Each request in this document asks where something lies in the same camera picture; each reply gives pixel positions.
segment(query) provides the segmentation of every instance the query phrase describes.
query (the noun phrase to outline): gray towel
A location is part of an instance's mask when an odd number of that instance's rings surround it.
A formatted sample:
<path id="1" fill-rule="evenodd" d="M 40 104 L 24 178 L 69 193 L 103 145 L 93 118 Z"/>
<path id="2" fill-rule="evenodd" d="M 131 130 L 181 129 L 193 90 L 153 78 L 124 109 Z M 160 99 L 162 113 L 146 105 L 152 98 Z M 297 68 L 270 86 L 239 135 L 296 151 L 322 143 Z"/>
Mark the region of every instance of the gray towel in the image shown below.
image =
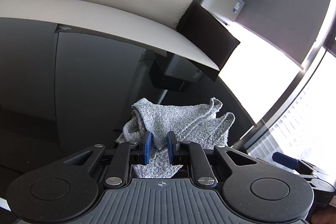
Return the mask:
<path id="1" fill-rule="evenodd" d="M 132 105 L 133 117 L 116 142 L 140 141 L 146 130 L 152 132 L 150 163 L 136 165 L 134 171 L 139 178 L 171 178 L 182 166 L 169 164 L 167 133 L 174 131 L 178 141 L 196 142 L 205 149 L 227 145 L 228 130 L 235 116 L 228 112 L 216 118 L 221 107 L 221 101 L 216 98 L 211 98 L 209 105 L 196 106 L 155 105 L 142 98 Z"/>

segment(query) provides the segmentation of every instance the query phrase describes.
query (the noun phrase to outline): sofa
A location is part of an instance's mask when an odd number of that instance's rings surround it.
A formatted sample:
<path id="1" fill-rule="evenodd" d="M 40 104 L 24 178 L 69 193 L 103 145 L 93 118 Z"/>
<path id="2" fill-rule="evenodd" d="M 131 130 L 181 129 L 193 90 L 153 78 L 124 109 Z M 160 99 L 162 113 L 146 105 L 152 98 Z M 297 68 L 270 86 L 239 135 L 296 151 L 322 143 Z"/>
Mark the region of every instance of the sofa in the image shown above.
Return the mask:
<path id="1" fill-rule="evenodd" d="M 56 121 L 67 153 L 109 142 L 144 50 L 215 81 L 239 44 L 195 1 L 169 27 L 95 0 L 0 0 L 0 34 L 1 107 Z"/>

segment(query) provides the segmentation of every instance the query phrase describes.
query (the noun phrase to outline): black cable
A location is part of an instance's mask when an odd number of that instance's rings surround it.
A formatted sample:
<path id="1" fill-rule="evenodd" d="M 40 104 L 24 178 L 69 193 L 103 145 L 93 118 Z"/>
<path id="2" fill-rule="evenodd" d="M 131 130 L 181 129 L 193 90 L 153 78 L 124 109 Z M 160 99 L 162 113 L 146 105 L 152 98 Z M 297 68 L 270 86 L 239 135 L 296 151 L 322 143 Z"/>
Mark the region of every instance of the black cable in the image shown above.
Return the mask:
<path id="1" fill-rule="evenodd" d="M 141 61 L 146 61 L 146 60 L 155 60 L 155 59 L 142 59 L 142 60 L 139 60 L 139 62 L 141 62 Z"/>

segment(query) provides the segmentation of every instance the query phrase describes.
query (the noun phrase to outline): blue and white sticker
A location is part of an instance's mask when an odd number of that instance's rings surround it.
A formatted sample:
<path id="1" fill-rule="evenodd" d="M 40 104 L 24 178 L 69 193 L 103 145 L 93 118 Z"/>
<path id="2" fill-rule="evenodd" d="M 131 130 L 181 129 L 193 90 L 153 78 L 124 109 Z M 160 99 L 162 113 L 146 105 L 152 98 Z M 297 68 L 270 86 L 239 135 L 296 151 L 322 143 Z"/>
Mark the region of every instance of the blue and white sticker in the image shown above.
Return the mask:
<path id="1" fill-rule="evenodd" d="M 242 5 L 241 1 L 238 0 L 237 3 L 236 3 L 236 6 L 233 8 L 232 11 L 236 14 L 241 5 Z"/>

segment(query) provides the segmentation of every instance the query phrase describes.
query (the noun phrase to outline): silver screw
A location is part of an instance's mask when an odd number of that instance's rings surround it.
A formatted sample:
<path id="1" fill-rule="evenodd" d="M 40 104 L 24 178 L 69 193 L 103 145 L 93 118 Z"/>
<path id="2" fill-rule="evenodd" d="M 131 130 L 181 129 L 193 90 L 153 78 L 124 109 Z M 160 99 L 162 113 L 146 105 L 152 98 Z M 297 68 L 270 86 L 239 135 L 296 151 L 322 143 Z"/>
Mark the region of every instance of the silver screw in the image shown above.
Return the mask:
<path id="1" fill-rule="evenodd" d="M 212 185 L 215 183 L 215 180 L 211 177 L 201 177 L 198 179 L 198 183 L 202 185 Z"/>
<path id="2" fill-rule="evenodd" d="M 110 177 L 106 179 L 106 183 L 108 185 L 119 185 L 122 182 L 123 182 L 122 179 L 118 177 Z"/>

